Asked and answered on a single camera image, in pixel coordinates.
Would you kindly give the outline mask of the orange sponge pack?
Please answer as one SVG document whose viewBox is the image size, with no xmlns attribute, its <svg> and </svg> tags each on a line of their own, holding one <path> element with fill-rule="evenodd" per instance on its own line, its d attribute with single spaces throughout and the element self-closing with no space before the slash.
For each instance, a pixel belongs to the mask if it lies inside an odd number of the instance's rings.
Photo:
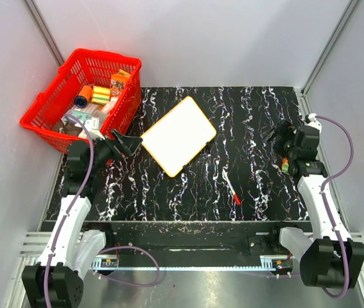
<svg viewBox="0 0 364 308">
<path fill-rule="evenodd" d="M 287 158 L 283 158 L 281 171 L 287 175 L 290 175 L 290 162 Z"/>
</svg>

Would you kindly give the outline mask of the yellow framed whiteboard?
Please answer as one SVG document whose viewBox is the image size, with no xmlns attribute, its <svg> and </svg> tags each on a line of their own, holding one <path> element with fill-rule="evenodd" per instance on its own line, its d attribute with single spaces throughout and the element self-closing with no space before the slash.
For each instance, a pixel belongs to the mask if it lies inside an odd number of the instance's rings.
<svg viewBox="0 0 364 308">
<path fill-rule="evenodd" d="M 216 136 L 216 129 L 188 96 L 141 136 L 144 149 L 171 177 L 176 177 Z"/>
</svg>

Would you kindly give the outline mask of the red capped white marker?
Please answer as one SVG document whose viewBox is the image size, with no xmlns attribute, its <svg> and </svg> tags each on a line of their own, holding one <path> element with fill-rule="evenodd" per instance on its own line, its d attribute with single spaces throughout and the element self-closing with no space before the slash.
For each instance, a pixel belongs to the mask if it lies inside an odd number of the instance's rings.
<svg viewBox="0 0 364 308">
<path fill-rule="evenodd" d="M 234 198 L 235 204 L 236 205 L 241 205 L 241 201 L 240 201 L 238 195 L 236 194 L 236 192 L 235 192 L 235 190 L 234 190 L 234 188 L 232 186 L 231 181 L 229 180 L 229 177 L 228 177 L 228 174 L 227 174 L 226 170 L 223 170 L 222 171 L 222 175 L 223 175 L 223 178 L 226 180 L 226 183 L 227 183 L 227 185 L 228 185 L 228 187 L 229 187 L 229 189 L 230 189 L 230 191 L 232 193 L 232 196 Z"/>
</svg>

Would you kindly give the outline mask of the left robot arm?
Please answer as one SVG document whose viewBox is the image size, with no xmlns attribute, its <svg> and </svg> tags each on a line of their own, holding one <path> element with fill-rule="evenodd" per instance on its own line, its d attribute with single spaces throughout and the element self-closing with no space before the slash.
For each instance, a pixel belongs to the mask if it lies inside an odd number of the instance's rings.
<svg viewBox="0 0 364 308">
<path fill-rule="evenodd" d="M 83 281 L 97 254 L 110 253 L 113 235 L 82 226 L 98 190 L 98 172 L 110 160 L 131 157 L 141 137 L 112 131 L 113 138 L 72 142 L 67 148 L 65 182 L 60 211 L 43 252 L 22 272 L 22 283 L 31 307 L 78 307 Z"/>
</svg>

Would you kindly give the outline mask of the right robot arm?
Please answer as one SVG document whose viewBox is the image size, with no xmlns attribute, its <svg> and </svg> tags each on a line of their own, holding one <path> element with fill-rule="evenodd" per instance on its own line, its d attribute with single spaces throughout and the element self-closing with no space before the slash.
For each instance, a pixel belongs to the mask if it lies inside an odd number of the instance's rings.
<svg viewBox="0 0 364 308">
<path fill-rule="evenodd" d="M 268 246 L 273 253 L 288 250 L 292 254 L 299 262 L 305 286 L 345 293 L 357 283 L 364 263 L 364 245 L 354 241 L 343 224 L 329 190 L 333 178 L 317 158 L 320 120 L 309 115 L 300 126 L 282 120 L 263 135 L 282 157 L 281 171 L 297 183 L 313 230 L 309 238 L 297 227 L 282 227 L 268 238 Z"/>
</svg>

